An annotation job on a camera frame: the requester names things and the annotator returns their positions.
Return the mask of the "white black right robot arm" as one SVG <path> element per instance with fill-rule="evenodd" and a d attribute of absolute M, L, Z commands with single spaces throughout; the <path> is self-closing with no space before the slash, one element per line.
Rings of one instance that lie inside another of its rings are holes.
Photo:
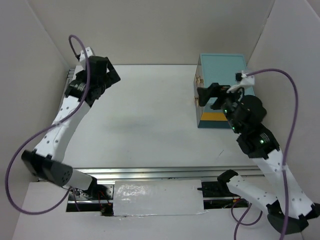
<path fill-rule="evenodd" d="M 299 187 L 287 166 L 283 166 L 283 152 L 279 143 L 263 124 L 267 111 L 261 100 L 254 95 L 244 95 L 244 89 L 229 91 L 230 86 L 211 84 L 198 87 L 198 104 L 203 107 L 210 98 L 215 98 L 213 110 L 222 110 L 237 143 L 262 171 L 271 184 L 273 193 L 266 192 L 245 181 L 239 173 L 227 170 L 218 179 L 218 192 L 223 196 L 238 195 L 267 215 L 271 226 L 281 232 L 288 213 L 285 233 L 300 233 L 310 219 L 320 215 L 320 205 L 312 202 Z"/>

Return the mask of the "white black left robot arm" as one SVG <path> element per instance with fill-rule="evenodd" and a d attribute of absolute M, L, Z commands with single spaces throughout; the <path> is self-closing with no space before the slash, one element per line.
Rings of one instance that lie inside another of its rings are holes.
<path fill-rule="evenodd" d="M 90 72 L 81 70 L 75 75 L 65 92 L 62 105 L 55 117 L 52 129 L 32 151 L 24 150 L 21 159 L 36 177 L 59 187 L 73 187 L 80 190 L 86 199 L 96 199 L 107 188 L 98 184 L 91 175 L 64 164 L 67 146 L 83 117 L 106 89 L 120 81 L 112 63 L 107 57 L 89 57 Z"/>

